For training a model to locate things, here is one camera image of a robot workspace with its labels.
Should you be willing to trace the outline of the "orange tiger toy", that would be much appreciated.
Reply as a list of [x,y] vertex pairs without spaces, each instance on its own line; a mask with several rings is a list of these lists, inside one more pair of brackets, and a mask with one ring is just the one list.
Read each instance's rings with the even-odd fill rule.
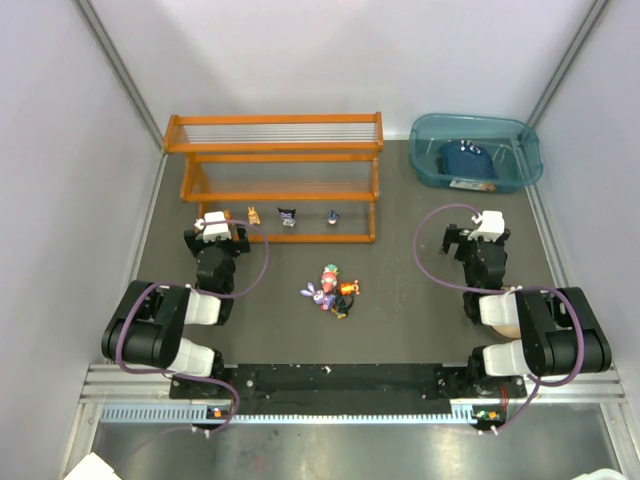
[[343,296],[359,295],[360,285],[358,280],[352,282],[344,282],[340,284],[340,293]]

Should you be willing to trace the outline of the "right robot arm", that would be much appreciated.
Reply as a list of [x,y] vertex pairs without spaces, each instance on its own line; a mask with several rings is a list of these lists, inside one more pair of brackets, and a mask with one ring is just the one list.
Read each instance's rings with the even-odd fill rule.
[[441,252],[451,246],[463,266],[465,315],[476,325],[502,330],[511,341],[473,349],[467,366],[443,378],[460,396],[522,398],[524,377],[567,376],[607,371],[612,351],[591,305],[579,287],[528,291],[503,284],[510,232],[487,239],[455,224],[446,227]]

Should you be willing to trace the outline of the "black yellow dog toy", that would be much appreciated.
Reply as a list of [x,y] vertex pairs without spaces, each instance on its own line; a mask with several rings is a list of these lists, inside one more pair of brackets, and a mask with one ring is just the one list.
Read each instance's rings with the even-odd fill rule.
[[338,295],[332,305],[331,311],[338,318],[346,318],[350,309],[354,304],[354,297],[351,295],[342,296]]

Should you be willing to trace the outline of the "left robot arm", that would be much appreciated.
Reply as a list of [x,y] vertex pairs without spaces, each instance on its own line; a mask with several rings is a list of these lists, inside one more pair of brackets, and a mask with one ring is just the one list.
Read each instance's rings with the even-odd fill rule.
[[196,260],[196,283],[154,286],[134,280],[125,291],[101,339],[109,360],[213,378],[224,369],[219,351],[184,337],[187,325],[225,324],[234,305],[235,259],[250,251],[246,229],[209,225],[213,235],[184,232]]

